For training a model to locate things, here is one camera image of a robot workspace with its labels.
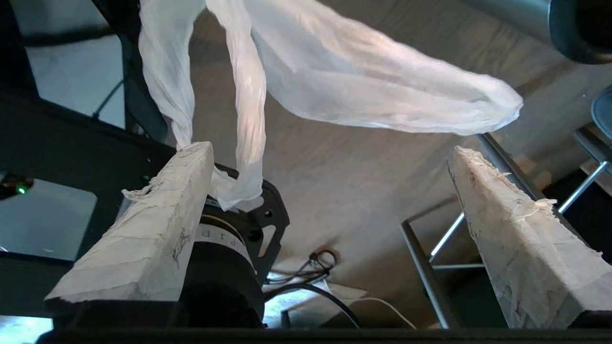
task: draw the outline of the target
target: white cable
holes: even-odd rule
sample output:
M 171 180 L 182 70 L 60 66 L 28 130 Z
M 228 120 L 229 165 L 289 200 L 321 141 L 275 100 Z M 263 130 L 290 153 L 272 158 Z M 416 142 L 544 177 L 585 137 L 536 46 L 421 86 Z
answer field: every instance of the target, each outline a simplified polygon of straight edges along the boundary
M 327 284 L 327 281 L 326 281 L 326 280 L 323 280 L 323 283 L 325 284 L 325 288 L 327 289 L 327 291 L 328 291 L 330 294 L 332 294 L 332 295 L 333 295 L 334 293 L 333 293 L 333 292 L 332 292 L 332 290 L 329 288 L 329 285 Z M 403 315 L 400 313 L 400 311 L 398 311 L 398 310 L 397 310 L 395 307 L 393 307 L 393 305 L 392 305 L 392 304 L 388 303 L 387 301 L 385 301 L 385 300 L 383 300 L 383 299 L 379 299 L 378 297 L 362 297 L 362 298 L 360 298 L 360 299 L 342 299 L 342 298 L 339 298 L 339 297 L 338 297 L 338 299 L 339 299 L 339 300 L 341 300 L 341 301 L 343 301 L 343 302 L 357 302 L 357 301 L 378 301 L 378 302 L 380 302 L 380 303 L 382 303 L 382 304 L 384 304 L 384 305 L 388 306 L 388 308 L 391 308 L 391 310 L 393 310 L 393 311 L 395 312 L 395 314 L 397 314 L 397 315 L 398 315 L 398 316 L 399 316 L 399 317 L 400 317 L 400 318 L 401 318 L 401 319 L 402 319 L 402 320 L 403 320 L 403 321 L 404 321 L 406 324 L 410 325 L 410 327 L 412 327 L 413 329 L 417 329 L 417 327 L 416 327 L 414 324 L 412 324 L 412 322 L 410 322 L 410 320 L 406 319 L 406 317 L 405 317 L 405 316 L 403 316 Z

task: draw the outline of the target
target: white fabric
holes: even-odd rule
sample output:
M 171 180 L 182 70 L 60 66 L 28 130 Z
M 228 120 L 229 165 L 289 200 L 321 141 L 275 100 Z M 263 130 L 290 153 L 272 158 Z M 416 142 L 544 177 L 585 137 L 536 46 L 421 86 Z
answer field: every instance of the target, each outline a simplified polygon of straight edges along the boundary
M 206 4 L 226 29 L 236 84 L 240 178 L 217 170 L 212 178 L 224 209 L 261 193 L 266 90 L 303 118 L 405 132 L 489 132 L 523 106 L 503 81 L 429 58 L 314 0 L 142 0 L 144 77 L 178 149 L 192 136 L 188 42 Z

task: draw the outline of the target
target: metal cylinder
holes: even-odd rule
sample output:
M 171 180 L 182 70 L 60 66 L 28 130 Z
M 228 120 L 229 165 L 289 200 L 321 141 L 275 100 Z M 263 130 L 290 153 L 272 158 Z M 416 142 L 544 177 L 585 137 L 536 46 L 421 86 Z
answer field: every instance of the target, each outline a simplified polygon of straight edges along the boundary
M 610 0 L 464 0 L 586 64 L 612 62 Z

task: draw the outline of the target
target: green led light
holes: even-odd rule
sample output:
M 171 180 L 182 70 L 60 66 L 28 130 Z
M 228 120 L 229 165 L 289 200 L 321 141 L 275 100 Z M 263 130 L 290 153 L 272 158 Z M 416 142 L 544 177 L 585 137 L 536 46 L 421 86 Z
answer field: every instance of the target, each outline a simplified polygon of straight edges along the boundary
M 15 190 L 17 190 L 18 193 L 25 195 L 25 193 L 28 192 L 28 187 L 25 185 L 18 185 Z

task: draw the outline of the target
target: black cable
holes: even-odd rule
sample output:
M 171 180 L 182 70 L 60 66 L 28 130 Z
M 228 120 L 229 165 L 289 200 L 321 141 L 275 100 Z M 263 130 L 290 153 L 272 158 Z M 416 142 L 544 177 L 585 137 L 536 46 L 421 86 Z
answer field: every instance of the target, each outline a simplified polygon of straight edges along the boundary
M 92 117 L 94 119 L 98 119 L 100 118 L 100 111 L 102 111 L 102 109 L 104 109 L 104 107 L 106 106 L 106 103 L 108 103 L 109 100 L 111 100 L 113 94 L 115 92 L 117 92 L 117 90 L 119 89 L 119 87 L 123 84 L 123 80 L 121 79 L 119 80 L 119 82 L 113 87 L 113 89 L 110 91 L 110 93 L 106 96 L 106 98 L 104 98 L 104 100 L 102 101 L 102 103 L 100 104 L 100 106 L 98 107 L 98 109 L 96 109 L 92 115 Z
M 332 262 L 329 263 L 329 266 L 326 266 L 321 262 L 321 255 L 323 253 L 328 253 L 332 256 Z M 320 250 L 318 252 L 313 252 L 308 257 L 308 261 L 304 263 L 296 272 L 289 274 L 287 277 L 283 277 L 280 279 L 266 279 L 264 284 L 267 285 L 282 285 L 292 281 L 296 277 L 303 277 L 305 281 L 303 283 L 314 284 L 316 282 L 320 282 L 329 277 L 329 273 L 331 269 L 333 269 L 338 262 L 338 258 L 335 253 L 330 250 Z M 306 267 L 312 267 L 313 271 L 304 271 Z
M 355 313 L 353 313 L 353 311 L 350 308 L 348 308 L 344 303 L 342 303 L 342 301 L 340 301 L 334 295 L 331 295 L 327 291 L 324 291 L 323 289 L 315 287 L 313 285 L 309 285 L 305 283 L 293 283 L 293 284 L 283 285 L 279 287 L 278 289 L 274 289 L 264 294 L 264 302 L 268 302 L 271 299 L 277 297 L 278 295 L 286 293 L 287 291 L 298 290 L 298 289 L 312 291 L 313 293 L 317 293 L 325 297 L 326 299 L 330 300 L 331 302 L 336 304 L 336 306 L 338 306 L 344 314 L 346 314 L 346 316 L 349 318 L 349 320 L 351 320 L 351 322 L 353 323 L 353 325 L 355 325 L 356 328 L 361 328 L 361 322 L 359 321 Z

